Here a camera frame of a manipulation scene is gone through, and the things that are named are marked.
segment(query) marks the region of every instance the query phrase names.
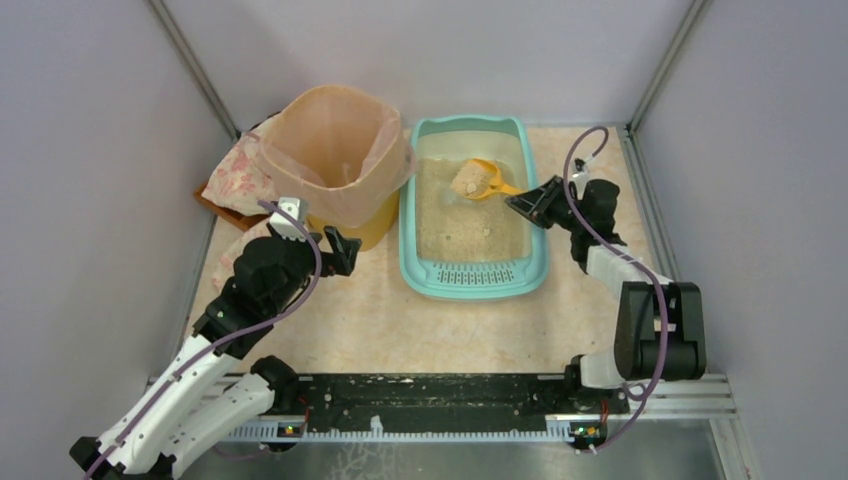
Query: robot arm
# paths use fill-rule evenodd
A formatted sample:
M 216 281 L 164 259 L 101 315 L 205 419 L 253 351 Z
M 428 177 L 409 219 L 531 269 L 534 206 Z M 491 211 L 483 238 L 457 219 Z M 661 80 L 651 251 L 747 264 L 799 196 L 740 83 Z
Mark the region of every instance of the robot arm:
M 279 207 L 298 222 L 306 216 L 305 206 L 297 199 L 282 198 Z M 297 377 L 281 361 L 266 358 L 237 387 L 189 417 L 203 393 L 272 327 L 214 350 L 210 346 L 278 315 L 315 273 L 315 253 L 301 229 L 279 214 L 270 223 L 271 236 L 247 244 L 221 295 L 208 305 L 194 325 L 194 334 L 142 399 L 100 437 L 80 438 L 71 448 L 78 465 L 84 470 L 94 468 L 91 478 L 178 478 L 203 451 L 244 420 L 272 406 L 291 408 Z M 333 227 L 324 232 L 332 252 L 321 252 L 321 276 L 350 275 L 361 241 L 345 239 Z M 312 236 L 316 243 L 321 239 L 320 234 Z M 122 437 L 133 424 L 129 435 Z
M 625 381 L 651 377 L 659 353 L 660 306 L 648 276 L 636 268 L 626 244 L 614 232 L 618 186 L 607 180 L 587 180 L 585 162 L 578 160 L 576 165 L 578 173 L 568 188 L 575 199 L 582 190 L 577 208 L 604 240 L 626 256 L 599 245 L 577 221 L 560 176 L 529 192 L 507 197 L 506 203 L 540 228 L 556 224 L 570 231 L 572 259 L 619 298 L 613 347 L 577 357 L 566 369 L 577 383 L 574 388 L 615 389 Z M 661 378 L 701 378 L 706 369 L 701 293 L 692 283 L 655 276 L 662 285 L 669 313 L 668 349 Z

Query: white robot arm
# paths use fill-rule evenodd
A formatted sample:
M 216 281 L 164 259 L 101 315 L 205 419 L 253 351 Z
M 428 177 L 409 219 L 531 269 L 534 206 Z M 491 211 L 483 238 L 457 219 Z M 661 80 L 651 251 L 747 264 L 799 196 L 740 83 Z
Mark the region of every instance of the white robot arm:
M 332 252 L 320 252 L 321 235 L 302 226 L 303 202 L 281 198 L 277 212 L 271 236 L 245 246 L 233 277 L 156 383 L 102 435 L 82 437 L 73 445 L 71 457 L 88 478 L 179 478 L 201 453 L 246 420 L 269 409 L 304 413 L 297 411 L 301 407 L 295 401 L 298 377 L 276 357 L 257 361 L 249 375 L 214 402 L 198 404 L 273 328 L 265 326 L 268 320 L 295 303 L 310 276 L 348 276 L 353 271 L 360 240 L 345 239 L 327 227 Z M 315 241 L 307 242 L 306 235 Z

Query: pink fabric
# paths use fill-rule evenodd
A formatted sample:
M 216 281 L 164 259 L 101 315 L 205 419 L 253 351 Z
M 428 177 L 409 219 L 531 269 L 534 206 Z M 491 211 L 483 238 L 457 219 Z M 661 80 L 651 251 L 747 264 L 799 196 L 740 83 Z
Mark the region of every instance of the pink fabric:
M 265 175 L 254 161 L 259 155 L 259 138 L 268 129 L 272 118 L 265 120 L 252 132 L 245 133 L 230 149 L 203 189 L 201 196 L 219 207 L 235 210 L 242 215 L 266 213 L 257 202 L 278 198 L 271 177 Z

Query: beige floor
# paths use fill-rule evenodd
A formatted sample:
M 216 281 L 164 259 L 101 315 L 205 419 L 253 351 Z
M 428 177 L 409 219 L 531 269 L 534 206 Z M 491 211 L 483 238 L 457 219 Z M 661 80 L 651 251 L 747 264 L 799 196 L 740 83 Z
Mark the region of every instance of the beige floor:
M 542 182 L 562 174 L 562 162 L 582 128 L 528 129 Z M 577 154 L 597 145 L 587 140 Z M 645 233 L 615 132 L 593 175 L 621 187 L 617 231 L 650 264 Z M 210 277 L 241 232 L 218 222 L 192 319 L 217 291 Z M 360 254 L 350 278 L 322 279 L 312 298 L 278 324 L 237 369 L 276 355 L 300 373 L 560 372 L 577 354 L 608 348 L 617 299 L 571 260 L 568 232 L 548 232 L 550 274 L 535 292 L 509 300 L 456 303 L 422 297 L 398 269 L 397 226 Z

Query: litter clump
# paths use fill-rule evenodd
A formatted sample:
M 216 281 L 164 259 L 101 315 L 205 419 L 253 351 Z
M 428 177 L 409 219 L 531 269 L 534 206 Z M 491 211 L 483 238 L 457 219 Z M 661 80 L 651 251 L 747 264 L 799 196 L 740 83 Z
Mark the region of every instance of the litter clump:
M 489 187 L 494 172 L 481 167 L 478 163 L 468 162 L 451 182 L 451 189 L 462 196 L 479 197 Z

